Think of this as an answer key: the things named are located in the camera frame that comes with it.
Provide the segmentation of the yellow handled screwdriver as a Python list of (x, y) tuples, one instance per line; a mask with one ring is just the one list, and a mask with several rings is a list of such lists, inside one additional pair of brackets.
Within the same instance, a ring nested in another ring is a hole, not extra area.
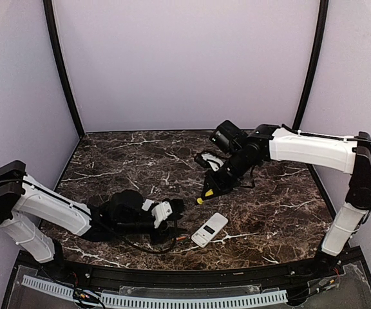
[(205, 201), (213, 198), (213, 196), (214, 196), (214, 191), (212, 189), (209, 189), (207, 192), (203, 193), (201, 197), (196, 199), (196, 204), (202, 205)]

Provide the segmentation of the white remote control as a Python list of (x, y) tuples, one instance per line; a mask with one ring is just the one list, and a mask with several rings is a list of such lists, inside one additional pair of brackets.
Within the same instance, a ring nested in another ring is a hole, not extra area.
[(191, 240), (199, 247), (204, 248), (228, 222), (229, 220), (225, 216), (216, 212), (191, 236)]

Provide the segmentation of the grey battery cover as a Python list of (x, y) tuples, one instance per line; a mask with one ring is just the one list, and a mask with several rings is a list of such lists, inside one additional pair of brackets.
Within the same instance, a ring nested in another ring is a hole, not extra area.
[(154, 200), (146, 199), (142, 204), (142, 210), (147, 212), (154, 202)]

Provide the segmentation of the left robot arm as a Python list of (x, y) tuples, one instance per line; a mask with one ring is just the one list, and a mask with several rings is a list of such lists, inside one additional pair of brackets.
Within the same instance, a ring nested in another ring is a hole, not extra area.
[(167, 240), (176, 242), (184, 208), (181, 199), (157, 202), (134, 190), (115, 193), (98, 207), (86, 205), (37, 182), (22, 161), (0, 167), (0, 229), (40, 265), (56, 270), (64, 266), (62, 246), (43, 234), (29, 214), (90, 242), (118, 239), (130, 245), (128, 236), (146, 234), (152, 244), (158, 245)]

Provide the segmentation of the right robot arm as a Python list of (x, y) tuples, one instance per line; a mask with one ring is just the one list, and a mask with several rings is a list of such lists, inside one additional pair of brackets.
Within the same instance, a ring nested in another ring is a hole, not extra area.
[(231, 121), (222, 122), (209, 140), (224, 155), (202, 151), (195, 162), (206, 169), (199, 204), (229, 194), (241, 185), (243, 176), (264, 162), (298, 162), (307, 165), (324, 200), (328, 194), (316, 172), (326, 167), (350, 175), (348, 192), (333, 223), (321, 240), (306, 274), (331, 271), (349, 239), (371, 213), (371, 137), (361, 131), (356, 136), (335, 136), (291, 129), (285, 124), (261, 124), (252, 133)]

